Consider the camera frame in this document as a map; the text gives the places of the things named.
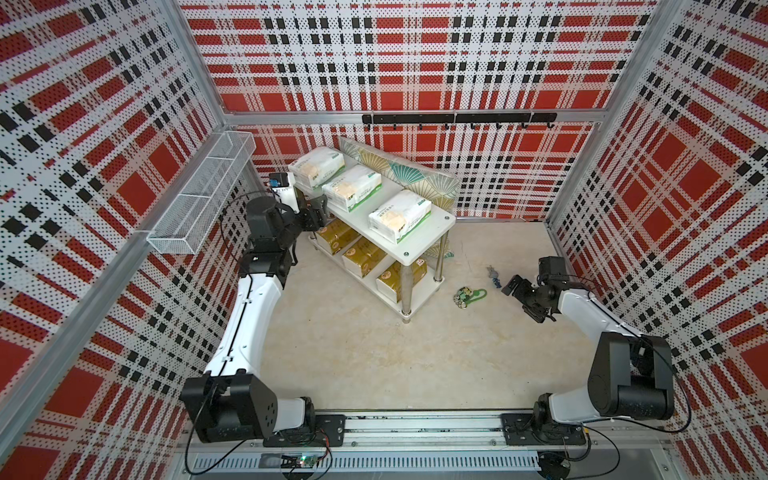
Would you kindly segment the white green tissue pack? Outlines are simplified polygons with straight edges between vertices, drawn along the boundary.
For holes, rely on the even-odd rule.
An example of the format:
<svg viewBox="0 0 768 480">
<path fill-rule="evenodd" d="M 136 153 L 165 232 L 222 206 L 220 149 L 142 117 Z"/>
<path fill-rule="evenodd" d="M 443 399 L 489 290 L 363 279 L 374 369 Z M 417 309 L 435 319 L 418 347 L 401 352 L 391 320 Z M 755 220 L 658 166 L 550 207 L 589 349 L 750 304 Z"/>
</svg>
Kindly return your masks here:
<svg viewBox="0 0 768 480">
<path fill-rule="evenodd" d="M 289 165 L 289 171 L 302 185 L 317 188 L 344 169 L 342 152 L 327 146 L 317 147 Z"/>
<path fill-rule="evenodd" d="M 402 190 L 368 215 L 369 228 L 397 244 L 432 211 L 432 202 L 410 190 Z"/>
<path fill-rule="evenodd" d="M 331 205 L 350 212 L 376 193 L 381 184 L 380 173 L 364 165 L 356 165 L 330 180 L 322 189 Z"/>
</svg>

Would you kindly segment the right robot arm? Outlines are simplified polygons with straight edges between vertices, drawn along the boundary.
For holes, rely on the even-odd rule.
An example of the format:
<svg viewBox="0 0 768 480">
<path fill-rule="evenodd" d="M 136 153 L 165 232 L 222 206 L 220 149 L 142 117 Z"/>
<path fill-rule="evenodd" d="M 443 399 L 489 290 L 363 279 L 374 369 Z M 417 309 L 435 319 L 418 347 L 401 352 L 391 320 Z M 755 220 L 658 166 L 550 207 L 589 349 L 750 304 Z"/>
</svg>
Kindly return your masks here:
<svg viewBox="0 0 768 480">
<path fill-rule="evenodd" d="M 562 317 L 594 343 L 582 387 L 539 396 L 528 428 L 537 441 L 576 444 L 580 428 L 618 419 L 629 423 L 669 420 L 675 413 L 671 348 L 661 337 L 641 333 L 603 305 L 583 281 L 567 271 L 562 257 L 542 257 L 535 282 L 512 277 L 501 292 L 515 298 L 535 322 Z"/>
</svg>

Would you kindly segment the gold tissue pack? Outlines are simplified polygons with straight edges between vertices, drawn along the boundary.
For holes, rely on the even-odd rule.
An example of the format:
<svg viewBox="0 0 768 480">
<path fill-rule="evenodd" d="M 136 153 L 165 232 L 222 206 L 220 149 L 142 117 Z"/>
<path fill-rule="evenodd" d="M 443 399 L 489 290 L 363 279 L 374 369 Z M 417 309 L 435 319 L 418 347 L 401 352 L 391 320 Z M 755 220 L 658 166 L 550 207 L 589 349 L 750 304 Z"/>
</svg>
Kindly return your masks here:
<svg viewBox="0 0 768 480">
<path fill-rule="evenodd" d="M 395 261 L 376 279 L 377 290 L 393 303 L 398 303 L 402 298 L 402 265 Z M 427 274 L 428 266 L 423 258 L 419 258 L 411 265 L 413 285 L 418 284 Z"/>
<path fill-rule="evenodd" d="M 316 232 L 316 240 L 321 249 L 335 255 L 353 244 L 359 233 L 340 219 L 334 219 Z"/>
<path fill-rule="evenodd" d="M 365 237 L 358 239 L 342 258 L 346 270 L 359 278 L 365 278 L 387 253 Z"/>
</svg>

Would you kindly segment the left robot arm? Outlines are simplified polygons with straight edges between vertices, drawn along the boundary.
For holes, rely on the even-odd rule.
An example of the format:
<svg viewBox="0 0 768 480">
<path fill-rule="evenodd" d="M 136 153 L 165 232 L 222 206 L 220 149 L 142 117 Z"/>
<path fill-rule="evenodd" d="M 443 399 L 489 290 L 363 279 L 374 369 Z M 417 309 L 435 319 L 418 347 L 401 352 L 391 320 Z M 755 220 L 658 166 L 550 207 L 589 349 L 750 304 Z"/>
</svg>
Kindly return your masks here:
<svg viewBox="0 0 768 480">
<path fill-rule="evenodd" d="M 235 303 L 225 332 L 201 375 L 188 378 L 180 394 L 204 443 L 268 440 L 279 434 L 312 436 L 310 398 L 281 399 L 260 378 L 264 343 L 304 232 L 328 222 L 327 199 L 292 208 L 271 196 L 246 205 L 250 235 L 238 263 Z"/>
</svg>

